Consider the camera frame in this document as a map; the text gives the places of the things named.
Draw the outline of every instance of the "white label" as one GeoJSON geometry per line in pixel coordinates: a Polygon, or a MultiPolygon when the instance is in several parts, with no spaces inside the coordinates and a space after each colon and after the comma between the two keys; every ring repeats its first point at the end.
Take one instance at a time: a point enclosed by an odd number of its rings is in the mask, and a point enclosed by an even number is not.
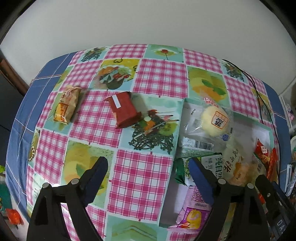
{"type": "Polygon", "coordinates": [[[203,156],[201,163],[205,169],[212,171],[217,179],[222,177],[223,161],[221,155],[203,156]]]}
{"type": "Polygon", "coordinates": [[[212,150],[213,146],[214,145],[212,143],[195,141],[195,148],[204,149],[204,150],[212,150]]]}
{"type": "Polygon", "coordinates": [[[265,148],[265,146],[261,146],[261,151],[263,154],[267,154],[267,149],[265,148]]]}
{"type": "Polygon", "coordinates": [[[118,98],[117,98],[117,95],[112,95],[112,99],[113,99],[113,101],[114,101],[114,104],[115,104],[116,108],[117,108],[117,109],[120,108],[121,105],[120,105],[120,103],[119,103],[119,100],[118,100],[118,98]]]}
{"type": "Polygon", "coordinates": [[[227,124],[228,122],[228,118],[221,114],[219,111],[215,112],[215,115],[213,116],[212,119],[212,125],[219,128],[219,129],[223,129],[224,126],[227,124]]]}

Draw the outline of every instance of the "pink checkered pattern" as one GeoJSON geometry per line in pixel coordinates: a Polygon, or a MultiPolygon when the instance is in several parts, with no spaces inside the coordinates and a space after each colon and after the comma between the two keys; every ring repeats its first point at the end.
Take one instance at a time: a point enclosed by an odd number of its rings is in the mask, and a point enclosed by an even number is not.
{"type": "Polygon", "coordinates": [[[34,179],[34,169],[28,165],[27,168],[27,201],[33,205],[33,179],[34,179]]]}
{"type": "Polygon", "coordinates": [[[138,69],[133,92],[187,98],[185,64],[142,59],[138,69]]]}
{"type": "Polygon", "coordinates": [[[184,52],[186,64],[201,67],[206,70],[211,70],[222,74],[222,69],[217,58],[188,49],[184,49],[184,52]]]}
{"type": "Polygon", "coordinates": [[[146,44],[120,44],[113,45],[104,59],[107,58],[142,58],[146,44]]]}
{"type": "Polygon", "coordinates": [[[91,205],[86,207],[86,211],[94,224],[96,230],[98,231],[101,238],[104,237],[104,229],[105,229],[105,220],[106,220],[106,212],[100,209],[97,209],[91,205]]]}
{"type": "Polygon", "coordinates": [[[81,51],[78,51],[76,54],[74,54],[74,56],[71,59],[69,65],[76,64],[77,61],[79,60],[79,58],[81,57],[81,55],[84,53],[84,51],[85,50],[81,50],[81,51]]]}
{"type": "Polygon", "coordinates": [[[37,122],[37,127],[43,128],[46,119],[48,117],[48,114],[50,110],[52,109],[52,104],[54,103],[55,97],[58,92],[51,92],[47,98],[47,101],[45,102],[45,105],[43,107],[43,110],[41,112],[41,115],[39,117],[39,120],[37,122]]]}
{"type": "Polygon", "coordinates": [[[196,238],[197,234],[180,234],[180,233],[171,233],[170,241],[193,241],[196,238]]]}
{"type": "Polygon", "coordinates": [[[62,207],[62,212],[63,212],[63,216],[64,216],[64,220],[65,220],[65,224],[68,230],[68,233],[70,235],[71,240],[73,241],[80,241],[78,238],[78,235],[76,233],[76,230],[74,228],[72,219],[70,217],[70,213],[68,211],[68,208],[62,207]]]}
{"type": "Polygon", "coordinates": [[[156,221],[171,165],[169,157],[118,150],[107,210],[156,221]]]}
{"type": "Polygon", "coordinates": [[[68,137],[41,130],[34,171],[51,184],[58,184],[68,137]]]}
{"type": "Polygon", "coordinates": [[[232,109],[236,112],[259,118],[258,102],[249,85],[224,75],[232,109]]]}
{"type": "Polygon", "coordinates": [[[86,89],[102,62],[103,60],[100,59],[76,64],[62,83],[60,91],[65,90],[67,85],[86,89]]]}
{"type": "MultiPolygon", "coordinates": [[[[256,85],[256,89],[257,89],[257,91],[259,91],[259,92],[261,92],[262,94],[264,94],[264,95],[267,96],[267,92],[266,92],[266,89],[265,89],[265,86],[264,86],[263,82],[262,82],[260,79],[254,77],[253,75],[251,75],[251,74],[249,74],[249,75],[253,78],[253,80],[254,80],[254,82],[255,82],[255,85],[256,85]]],[[[254,88],[254,85],[252,84],[252,82],[251,82],[251,80],[250,80],[250,77],[246,75],[246,78],[247,78],[248,81],[249,81],[249,85],[250,85],[252,88],[254,88]]]]}
{"type": "Polygon", "coordinates": [[[101,145],[118,147],[122,129],[116,129],[116,120],[109,103],[104,101],[117,92],[88,91],[85,95],[76,120],[73,123],[70,137],[101,145]]]}

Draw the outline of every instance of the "green snack package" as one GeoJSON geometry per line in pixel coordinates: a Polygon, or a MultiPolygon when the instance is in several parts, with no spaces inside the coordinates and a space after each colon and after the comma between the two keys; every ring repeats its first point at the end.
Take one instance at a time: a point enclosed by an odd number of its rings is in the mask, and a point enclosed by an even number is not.
{"type": "Polygon", "coordinates": [[[5,167],[0,165],[0,173],[3,173],[5,171],[5,167]]]}
{"type": "MultiPolygon", "coordinates": [[[[207,170],[211,170],[216,178],[222,177],[222,154],[214,153],[196,157],[207,170]]],[[[178,158],[174,160],[173,171],[177,183],[185,186],[195,186],[189,173],[188,163],[190,158],[178,158]]]]}

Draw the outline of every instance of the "tablecloth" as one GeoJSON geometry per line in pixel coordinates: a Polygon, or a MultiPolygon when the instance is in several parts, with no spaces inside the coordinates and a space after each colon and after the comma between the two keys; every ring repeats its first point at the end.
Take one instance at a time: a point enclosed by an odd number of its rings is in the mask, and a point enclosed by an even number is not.
{"type": "MultiPolygon", "coordinates": [[[[283,110],[274,90],[253,79],[269,109],[274,109],[279,139],[284,143],[283,159],[289,155],[283,110]]],[[[87,211],[105,240],[116,240],[112,227],[119,223],[121,235],[127,235],[128,227],[135,225],[142,236],[149,233],[152,240],[190,240],[192,236],[170,233],[157,223],[178,137],[178,108],[184,98],[198,99],[202,92],[221,106],[259,121],[258,102],[248,78],[207,54],[166,45],[127,44],[78,51],[50,61],[26,94],[9,140],[7,184],[20,210],[26,213],[27,205],[29,212],[32,210],[40,183],[65,184],[104,155],[110,165],[108,177],[87,211]],[[52,116],[68,85],[85,91],[71,124],[61,126],[52,116]],[[149,107],[173,113],[175,125],[159,134],[169,145],[137,149],[128,143],[137,128],[115,129],[115,119],[103,100],[122,91],[135,93],[134,98],[149,107]],[[88,155],[87,163],[71,159],[79,157],[78,152],[84,153],[83,158],[88,155]]],[[[264,108],[261,105],[264,124],[272,128],[264,108]]],[[[284,170],[282,162],[281,176],[284,170]]],[[[63,212],[70,236],[77,240],[66,206],[63,212]]]]}

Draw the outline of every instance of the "plastic wrapper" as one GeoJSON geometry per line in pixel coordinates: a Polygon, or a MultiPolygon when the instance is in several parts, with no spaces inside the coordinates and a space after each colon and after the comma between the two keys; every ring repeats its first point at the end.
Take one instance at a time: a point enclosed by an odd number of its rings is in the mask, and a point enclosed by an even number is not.
{"type": "Polygon", "coordinates": [[[251,162],[246,162],[241,152],[239,148],[232,145],[226,148],[223,153],[222,178],[236,186],[255,184],[259,175],[266,175],[266,169],[255,155],[252,156],[251,162]]]}
{"type": "Polygon", "coordinates": [[[203,138],[200,138],[200,141],[198,141],[192,138],[180,136],[178,145],[179,148],[176,155],[180,158],[204,156],[214,153],[214,145],[210,142],[206,142],[203,138]]]}
{"type": "Polygon", "coordinates": [[[69,124],[78,103],[80,87],[68,87],[62,94],[54,114],[54,121],[69,124]]]}
{"type": "Polygon", "coordinates": [[[222,152],[232,132],[232,123],[231,109],[222,108],[204,97],[200,105],[190,104],[190,117],[184,136],[210,148],[208,151],[222,152]]]}
{"type": "MultiPolygon", "coordinates": [[[[222,177],[222,154],[214,153],[204,156],[196,156],[205,169],[212,171],[216,178],[222,177]]],[[[173,171],[175,180],[185,186],[195,186],[189,173],[188,163],[190,158],[178,158],[174,160],[173,171]]]]}
{"type": "Polygon", "coordinates": [[[268,168],[268,166],[269,166],[269,160],[270,160],[269,151],[260,142],[259,139],[257,140],[257,145],[256,145],[256,148],[255,148],[254,153],[262,161],[262,163],[264,164],[265,168],[268,168]]]}
{"type": "Polygon", "coordinates": [[[211,206],[203,201],[198,188],[188,188],[184,204],[177,217],[176,224],[168,229],[178,233],[198,234],[204,226],[211,206]]]}
{"type": "MultiPolygon", "coordinates": [[[[269,166],[267,168],[267,172],[266,172],[266,178],[271,181],[271,175],[272,175],[272,171],[274,168],[276,168],[277,165],[277,161],[278,161],[278,157],[276,154],[276,149],[273,148],[270,154],[270,162],[269,162],[269,166]]],[[[259,194],[259,199],[261,201],[261,203],[265,203],[264,197],[262,196],[262,194],[259,194]]]]}

